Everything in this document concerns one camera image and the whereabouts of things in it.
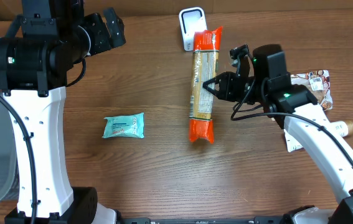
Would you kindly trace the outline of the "teal wipes packet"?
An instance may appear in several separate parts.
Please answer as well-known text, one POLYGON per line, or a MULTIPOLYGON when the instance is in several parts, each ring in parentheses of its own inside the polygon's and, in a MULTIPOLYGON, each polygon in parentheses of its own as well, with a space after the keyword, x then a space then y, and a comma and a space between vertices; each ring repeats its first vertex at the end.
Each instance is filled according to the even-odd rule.
POLYGON ((144 113, 105 117, 105 120, 102 138, 144 138, 144 113))

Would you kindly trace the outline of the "red San Remo spaghetti pack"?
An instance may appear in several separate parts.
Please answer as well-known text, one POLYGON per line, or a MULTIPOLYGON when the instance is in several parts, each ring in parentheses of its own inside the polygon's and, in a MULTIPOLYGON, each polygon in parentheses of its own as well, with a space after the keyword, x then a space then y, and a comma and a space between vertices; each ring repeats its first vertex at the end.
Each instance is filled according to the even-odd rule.
POLYGON ((217 76, 223 27, 194 34, 191 97, 189 110, 189 141, 205 139, 214 142, 212 107, 214 95, 203 87, 217 76))

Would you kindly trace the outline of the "brown white snack bag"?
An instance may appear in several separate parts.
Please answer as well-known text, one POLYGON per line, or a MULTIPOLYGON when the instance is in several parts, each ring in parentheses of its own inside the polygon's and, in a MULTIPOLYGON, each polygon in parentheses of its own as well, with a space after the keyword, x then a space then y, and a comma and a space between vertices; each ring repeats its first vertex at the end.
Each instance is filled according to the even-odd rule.
POLYGON ((331 110, 333 100, 331 97, 331 82, 328 70, 315 70, 307 73, 291 75, 293 85, 304 85, 317 98, 323 110, 331 110))

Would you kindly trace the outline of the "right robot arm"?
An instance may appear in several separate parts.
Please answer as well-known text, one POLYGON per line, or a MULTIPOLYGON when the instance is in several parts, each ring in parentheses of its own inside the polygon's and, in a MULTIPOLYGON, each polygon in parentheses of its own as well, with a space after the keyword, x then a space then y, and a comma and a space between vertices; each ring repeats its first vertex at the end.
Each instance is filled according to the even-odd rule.
POLYGON ((325 176, 337 201, 334 210, 304 206, 283 215, 280 223, 353 223, 353 149, 328 120, 317 98, 304 85, 291 83, 285 53, 278 44, 230 51, 235 72, 203 83, 220 100, 262 105, 261 116, 275 119, 297 140, 325 176))

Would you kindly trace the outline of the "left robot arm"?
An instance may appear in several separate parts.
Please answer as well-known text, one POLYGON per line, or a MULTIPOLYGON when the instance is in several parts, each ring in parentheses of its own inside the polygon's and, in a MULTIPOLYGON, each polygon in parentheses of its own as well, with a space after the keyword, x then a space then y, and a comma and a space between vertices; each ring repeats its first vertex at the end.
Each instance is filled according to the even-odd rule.
POLYGON ((20 185, 6 223, 118 222, 94 187, 71 186, 63 124, 68 71, 125 42, 113 8, 85 15, 82 1, 22 2, 0 38, 0 102, 11 115, 20 185))

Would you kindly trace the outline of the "white Pantene tube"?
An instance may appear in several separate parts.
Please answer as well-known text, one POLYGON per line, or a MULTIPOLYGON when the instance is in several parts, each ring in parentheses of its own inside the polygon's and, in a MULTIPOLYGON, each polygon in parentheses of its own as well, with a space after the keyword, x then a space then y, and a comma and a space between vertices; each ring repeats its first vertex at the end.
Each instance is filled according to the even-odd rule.
MULTIPOLYGON (((353 121, 336 121, 331 123, 336 131, 339 133, 341 137, 346 137, 353 135, 353 121)), ((303 146, 290 135, 285 129, 285 141, 286 148, 288 152, 298 151, 303 149, 303 146)))

